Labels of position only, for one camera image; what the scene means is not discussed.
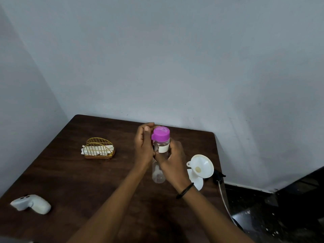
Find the floor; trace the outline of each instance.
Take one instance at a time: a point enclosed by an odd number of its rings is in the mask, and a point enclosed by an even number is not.
[[[312,203],[310,200],[318,194],[317,185],[296,182],[276,194],[225,187],[232,217],[256,243],[320,243],[324,242],[324,217],[315,207],[321,208],[322,203],[300,205],[302,199],[302,203]]]

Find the bottle cap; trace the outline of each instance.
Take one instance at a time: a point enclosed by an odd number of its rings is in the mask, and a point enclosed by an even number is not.
[[[170,130],[164,126],[158,126],[153,130],[151,139],[157,142],[166,142],[170,139]]]

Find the bottle label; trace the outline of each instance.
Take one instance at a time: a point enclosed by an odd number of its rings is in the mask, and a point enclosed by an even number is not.
[[[159,153],[165,153],[165,152],[167,152],[168,151],[168,149],[169,149],[169,145],[170,144],[168,144],[168,145],[166,145],[166,146],[163,146],[163,147],[159,147]]]

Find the plastic bottle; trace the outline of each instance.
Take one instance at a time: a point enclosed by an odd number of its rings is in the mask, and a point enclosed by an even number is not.
[[[162,153],[165,158],[169,157],[169,145],[170,145],[170,130],[167,127],[159,126],[153,130],[152,134],[154,151]],[[160,168],[158,162],[153,158],[152,163],[152,179],[156,183],[163,183],[165,176]]]

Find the brown table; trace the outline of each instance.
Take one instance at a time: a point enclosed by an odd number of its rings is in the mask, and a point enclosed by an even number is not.
[[[133,138],[140,123],[76,115],[0,199],[0,235],[42,243],[66,242],[126,177],[133,163]],[[221,171],[212,132],[170,127],[187,160],[203,154]],[[110,160],[88,160],[81,147],[102,137],[116,147]],[[212,179],[201,193],[227,215]],[[17,211],[9,203],[25,194],[47,200],[51,211]],[[156,184],[149,169],[139,184],[116,242],[208,242],[197,219],[168,182]]]

